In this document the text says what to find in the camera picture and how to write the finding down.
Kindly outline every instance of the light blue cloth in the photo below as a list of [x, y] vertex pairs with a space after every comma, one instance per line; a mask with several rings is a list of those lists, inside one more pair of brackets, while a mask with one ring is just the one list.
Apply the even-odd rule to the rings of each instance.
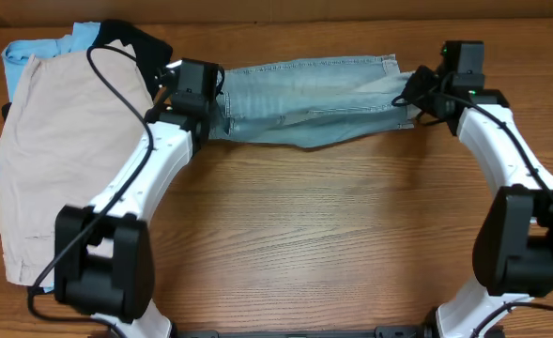
[[30, 55], [34, 54], [38, 58], [52, 58], [70, 52], [84, 51], [97, 38], [99, 29], [100, 23], [75, 23], [72, 34], [67, 34], [63, 38], [11, 42], [1, 53], [5, 65], [9, 101], [13, 101], [13, 93]]
[[393, 107], [410, 73], [394, 55], [299, 59], [229, 70], [210, 138], [326, 146], [411, 128], [413, 107]]

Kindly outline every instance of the robotic arm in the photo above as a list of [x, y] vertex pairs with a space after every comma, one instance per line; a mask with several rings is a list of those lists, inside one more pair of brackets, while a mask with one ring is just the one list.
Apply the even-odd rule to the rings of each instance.
[[[455, 299], [439, 306], [420, 326], [376, 327], [367, 332], [337, 331], [347, 338], [472, 338], [493, 337], [489, 331], [507, 312], [482, 327], [487, 317], [505, 303], [530, 301], [553, 290], [553, 207], [540, 184], [525, 167], [507, 132], [479, 112], [484, 108], [518, 140], [545, 185], [553, 191], [553, 176], [537, 161], [520, 136], [507, 100], [497, 90], [484, 89], [484, 47], [481, 42], [448, 41], [443, 63], [436, 72], [421, 66], [409, 79], [400, 99], [444, 120], [453, 135], [474, 154], [487, 184], [496, 195], [473, 251], [474, 277]], [[207, 117], [215, 109], [220, 88], [218, 66], [192, 60], [168, 65], [160, 83], [176, 90], [172, 110], [147, 113], [155, 149], [149, 161], [100, 223], [86, 243], [73, 250], [55, 268], [55, 298], [79, 312], [103, 318], [128, 338], [230, 336], [215, 331], [187, 333], [176, 330], [161, 315], [151, 296], [154, 268], [147, 222], [177, 172], [207, 139]], [[470, 105], [462, 104], [460, 98]], [[60, 253], [91, 217], [114, 196], [143, 157], [139, 146], [105, 191], [90, 207], [64, 207], [55, 224], [55, 254]], [[548, 228], [544, 237], [530, 237], [531, 223]], [[261, 333], [288, 337], [292, 333]], [[327, 337], [328, 332], [295, 332], [296, 337]]]

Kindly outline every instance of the wooden surface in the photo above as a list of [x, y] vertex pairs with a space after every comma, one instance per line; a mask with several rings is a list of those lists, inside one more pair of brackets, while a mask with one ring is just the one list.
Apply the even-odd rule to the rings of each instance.
[[0, 26], [132, 23], [292, 23], [553, 17], [546, 0], [0, 0]]
[[[171, 43], [174, 59], [228, 69], [396, 53], [402, 70], [413, 70], [436, 66], [446, 39], [483, 39], [487, 87], [503, 91], [553, 173], [553, 20], [143, 28]], [[68, 31], [0, 29], [0, 53], [18, 38]], [[0, 107], [6, 100], [0, 60]], [[177, 176], [153, 219], [154, 299], [183, 330], [418, 323], [470, 276], [490, 203], [476, 161], [443, 126], [319, 151], [212, 143]], [[545, 301], [553, 303], [553, 293]], [[503, 324], [510, 337], [553, 337], [553, 314], [519, 310]], [[84, 337], [95, 328], [33, 319], [24, 289], [5, 280], [0, 244], [0, 337]]]

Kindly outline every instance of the white arm segment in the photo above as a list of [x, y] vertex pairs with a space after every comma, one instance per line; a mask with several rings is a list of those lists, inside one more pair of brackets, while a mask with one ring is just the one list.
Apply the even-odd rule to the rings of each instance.
[[[188, 131], [181, 130], [178, 125], [164, 122], [156, 122], [148, 126], [153, 133], [155, 149], [142, 172], [128, 187], [120, 202], [108, 213], [108, 215], [116, 217], [131, 213], [136, 215], [138, 220], [146, 221], [147, 224], [176, 173], [192, 157], [192, 138]], [[147, 146], [148, 136], [145, 134], [107, 189], [90, 202], [90, 205], [95, 207], [95, 212], [100, 212], [128, 179], [145, 156]], [[88, 251], [90, 254], [111, 257], [114, 243], [110, 239], [104, 239], [98, 247], [88, 246]], [[145, 314], [132, 321], [131, 324], [123, 323], [110, 315], [94, 314], [92, 316], [114, 323], [128, 338], [168, 338], [170, 334], [173, 334], [171, 333], [172, 322], [159, 312], [153, 300], [146, 308]]]
[[[497, 104], [484, 104], [481, 107], [505, 122], [526, 151], [541, 179], [550, 190], [553, 190], [553, 176], [539, 163], [520, 135], [514, 123], [512, 111]], [[511, 187], [514, 184], [521, 184], [534, 190], [540, 189], [508, 135], [488, 117], [475, 109], [467, 108], [460, 117], [457, 129], [460, 142], [466, 145], [476, 157], [493, 195], [500, 187]], [[486, 288], [472, 277], [460, 289], [455, 299], [438, 307], [437, 326], [440, 338], [469, 338], [473, 330], [504, 303], [531, 300], [528, 294], [489, 296]], [[483, 337], [507, 314], [507, 312], [503, 313], [492, 320], [481, 331], [480, 336]]]
[[[480, 106], [506, 123], [526, 151], [532, 165], [538, 170], [541, 179], [550, 190], [553, 190], [553, 176], [539, 163], [520, 135], [512, 111], [498, 104]], [[465, 109], [460, 117], [457, 136], [476, 158], [493, 195], [498, 192], [499, 187], [511, 187], [514, 184], [522, 184], [529, 189], [540, 189], [508, 135], [485, 115], [472, 108]]]

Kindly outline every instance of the denim shorts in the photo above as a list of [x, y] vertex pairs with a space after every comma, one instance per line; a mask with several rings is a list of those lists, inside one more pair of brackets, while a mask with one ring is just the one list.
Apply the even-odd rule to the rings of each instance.
[[315, 147], [410, 128], [408, 108], [391, 105], [410, 74], [399, 71], [394, 55], [299, 59], [229, 70], [210, 137]]

